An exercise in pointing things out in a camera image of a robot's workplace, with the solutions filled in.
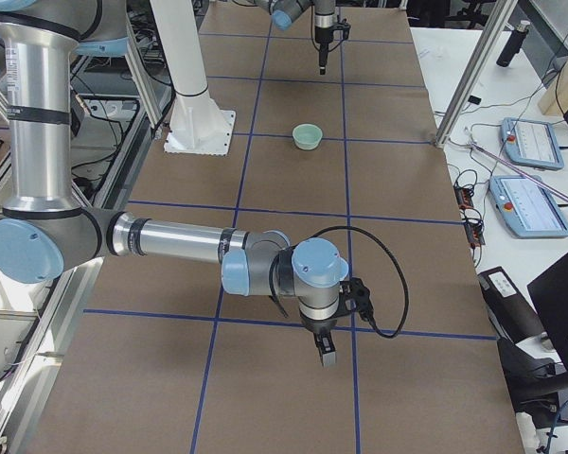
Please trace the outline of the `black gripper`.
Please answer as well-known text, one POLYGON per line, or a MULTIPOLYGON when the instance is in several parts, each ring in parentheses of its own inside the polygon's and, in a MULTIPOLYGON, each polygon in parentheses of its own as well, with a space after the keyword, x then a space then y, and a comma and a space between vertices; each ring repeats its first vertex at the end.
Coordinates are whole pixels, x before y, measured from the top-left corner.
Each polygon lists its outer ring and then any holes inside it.
POLYGON ((303 326, 313 334, 314 343, 318 350, 319 358, 323 367, 331 367, 336 364, 336 347, 330 334, 336 326, 336 318, 315 320, 305 315, 301 316, 303 326))
POLYGON ((333 42, 335 14, 313 14, 313 40, 318 50, 319 74, 327 72, 329 46, 333 42))

